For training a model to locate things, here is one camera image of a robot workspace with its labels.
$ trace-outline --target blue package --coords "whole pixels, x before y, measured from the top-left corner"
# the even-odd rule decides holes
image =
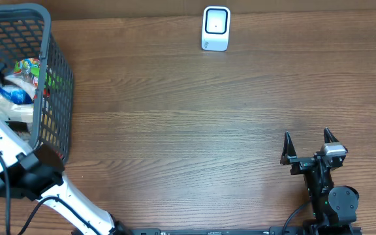
[[[0,86],[0,94],[14,104],[33,104],[33,100],[27,92],[17,86]]]

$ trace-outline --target wooden table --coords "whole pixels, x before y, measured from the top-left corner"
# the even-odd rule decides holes
[[[284,132],[310,156],[330,127],[349,149],[333,179],[376,234],[376,11],[233,15],[225,53],[200,49],[201,23],[53,23],[76,79],[71,180],[128,227],[279,226],[308,199],[279,165]],[[12,202],[13,234],[34,206]],[[72,229],[42,208],[26,234]]]

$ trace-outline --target perforated basket wall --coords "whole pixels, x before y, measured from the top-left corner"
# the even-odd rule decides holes
[[[13,69],[16,61],[40,59],[29,144],[47,144],[66,163],[69,156],[74,80],[54,40],[48,11],[37,4],[0,6],[0,60]]]

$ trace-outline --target gray plastic basket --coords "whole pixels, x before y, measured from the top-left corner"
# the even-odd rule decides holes
[[[39,82],[29,144],[47,144],[67,162],[69,156],[73,73],[50,30],[49,12],[38,4],[0,6],[0,60],[8,68],[26,58],[40,59]]]

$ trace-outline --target basket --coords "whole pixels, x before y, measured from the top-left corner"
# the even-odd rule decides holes
[[[49,12],[38,4],[0,6],[0,61],[13,68],[16,61],[40,59],[35,91],[33,128],[29,145],[49,145],[68,160],[74,80],[65,56],[51,34]]]

